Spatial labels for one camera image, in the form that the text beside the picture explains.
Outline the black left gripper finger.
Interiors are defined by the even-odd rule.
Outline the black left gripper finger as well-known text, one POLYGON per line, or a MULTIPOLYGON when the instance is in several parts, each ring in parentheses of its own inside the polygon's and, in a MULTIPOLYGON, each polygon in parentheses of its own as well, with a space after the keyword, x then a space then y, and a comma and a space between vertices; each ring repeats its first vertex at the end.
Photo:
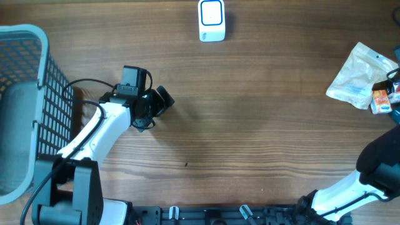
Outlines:
POLYGON ((152 90, 150 92, 150 103, 151 103, 151 113, 153 117, 159 117, 161 114, 165 112, 165 101, 161 97, 161 95, 155 91, 152 90))
POLYGON ((171 107, 174 103, 175 100, 172 98, 172 96, 166 91, 164 86, 159 86, 157 87, 156 91, 159 93, 159 95, 163 98, 164 100, 164 108, 167 109, 171 107))

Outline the orange tissue pack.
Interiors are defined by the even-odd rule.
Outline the orange tissue pack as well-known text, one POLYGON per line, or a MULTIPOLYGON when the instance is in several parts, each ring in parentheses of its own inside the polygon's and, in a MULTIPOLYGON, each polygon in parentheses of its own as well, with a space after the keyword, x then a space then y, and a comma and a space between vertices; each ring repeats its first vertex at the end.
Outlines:
POLYGON ((373 114, 387 114, 392 111, 386 90, 372 92, 371 111, 373 114))

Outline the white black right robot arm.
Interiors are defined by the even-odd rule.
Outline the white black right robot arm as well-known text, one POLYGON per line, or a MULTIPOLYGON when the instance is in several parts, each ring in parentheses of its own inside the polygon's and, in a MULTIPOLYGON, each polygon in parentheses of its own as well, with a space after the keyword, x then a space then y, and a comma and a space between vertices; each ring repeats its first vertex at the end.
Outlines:
POLYGON ((294 211, 298 224, 337 224, 345 214, 373 201, 399 197, 399 126, 368 144, 356 169, 326 189, 303 196, 294 211))

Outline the beige plastic pouch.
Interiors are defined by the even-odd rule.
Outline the beige plastic pouch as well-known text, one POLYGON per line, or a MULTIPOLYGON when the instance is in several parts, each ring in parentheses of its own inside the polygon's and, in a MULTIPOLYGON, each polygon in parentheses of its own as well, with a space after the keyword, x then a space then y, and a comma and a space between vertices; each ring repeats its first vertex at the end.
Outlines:
POLYGON ((326 95, 367 110, 373 99, 373 86, 385 81, 386 74, 397 68, 394 61, 358 42, 328 87, 326 95))

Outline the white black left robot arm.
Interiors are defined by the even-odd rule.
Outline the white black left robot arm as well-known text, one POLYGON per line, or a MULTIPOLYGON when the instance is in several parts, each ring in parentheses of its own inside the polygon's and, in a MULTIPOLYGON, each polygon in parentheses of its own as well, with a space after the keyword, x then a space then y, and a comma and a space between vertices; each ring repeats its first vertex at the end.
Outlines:
POLYGON ((128 128, 153 128, 154 118, 173 104, 163 86, 144 94, 119 86, 101 96, 82 131, 57 154, 36 161, 33 224, 129 224, 131 202, 103 196, 99 167, 128 128))

